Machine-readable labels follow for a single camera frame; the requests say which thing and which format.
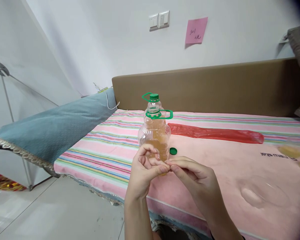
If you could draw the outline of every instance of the wall switch panel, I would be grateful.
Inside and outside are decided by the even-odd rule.
[[[159,13],[159,28],[169,27],[170,11]]]
[[[159,29],[158,27],[158,16],[159,14],[154,14],[149,16],[149,27],[150,27],[150,31],[154,31]]]

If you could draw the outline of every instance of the finger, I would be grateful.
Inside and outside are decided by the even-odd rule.
[[[174,157],[174,158],[170,158],[168,161],[178,161],[178,160],[187,160],[190,162],[196,162],[195,160],[188,158],[186,156],[179,156],[179,157]]]
[[[158,153],[158,151],[155,149],[155,147],[151,144],[142,144],[139,150],[137,151],[137,156],[142,156],[147,153],[147,151],[151,153]]]
[[[148,181],[151,181],[155,177],[169,172],[169,169],[164,165],[155,166],[149,170],[146,171],[146,179]]]
[[[168,169],[170,169],[170,166],[166,163],[164,163],[161,160],[157,160],[156,158],[149,158],[149,162],[152,166],[156,166],[156,165],[164,165],[166,166]]]
[[[156,159],[160,160],[160,153],[159,153],[159,150],[156,149],[156,148],[155,148],[155,150],[157,151],[157,153],[152,153],[152,152],[147,151],[147,152],[145,153],[145,156],[147,156],[148,158],[150,158],[150,157],[153,157],[153,155],[154,155],[154,157],[155,157]]]
[[[194,180],[197,180],[198,177],[193,173],[191,172],[190,170],[184,168],[183,171],[194,181]]]
[[[172,165],[171,170],[180,179],[180,181],[186,186],[187,189],[193,189],[195,183],[186,173],[177,165]]]
[[[197,162],[191,162],[187,160],[165,161],[166,164],[172,166],[177,165],[181,168],[186,168],[193,172],[197,177],[204,178],[210,174],[211,168],[199,164]]]
[[[138,161],[146,168],[146,169],[150,169],[152,168],[152,165],[150,164],[149,160],[147,159],[146,156],[140,156],[138,158]]]

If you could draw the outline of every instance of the lace trim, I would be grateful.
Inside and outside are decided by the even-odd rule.
[[[39,157],[29,153],[28,151],[14,145],[12,143],[9,143],[3,139],[0,139],[0,145],[2,145],[2,148],[9,148],[14,153],[21,155],[21,157],[24,160],[31,162],[39,167],[49,168],[52,172],[54,172],[53,164],[46,162],[42,158],[39,158]]]
[[[78,178],[76,178],[76,177],[74,177],[74,176],[72,176],[72,175],[70,175],[70,174],[63,174],[62,177],[69,177],[69,178],[71,178],[72,180],[78,182],[79,184],[81,183],[82,186],[88,188],[90,192],[92,192],[92,193],[98,195],[99,197],[102,197],[103,199],[108,200],[108,201],[111,203],[111,205],[113,205],[113,206],[118,206],[118,205],[123,206],[123,203],[122,203],[122,202],[116,201],[116,200],[113,200],[113,199],[111,199],[111,198],[106,197],[105,195],[103,195],[102,193],[100,193],[100,192],[98,192],[97,190],[95,190],[90,184],[86,183],[86,182],[83,181],[83,180],[80,180],[80,179],[78,179]]]

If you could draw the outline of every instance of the white cabinet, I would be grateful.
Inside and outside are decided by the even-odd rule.
[[[30,87],[12,77],[0,76],[0,127],[56,107],[36,92],[57,105],[79,99],[34,21],[21,0],[0,0],[0,62],[12,76]],[[28,174],[20,156],[0,150],[0,174],[24,186],[28,186],[27,175],[31,185],[49,177],[43,169],[25,164]]]

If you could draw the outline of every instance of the tiled floor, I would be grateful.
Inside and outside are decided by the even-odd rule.
[[[51,178],[31,192],[0,191],[0,240],[124,239],[123,207],[70,178]]]

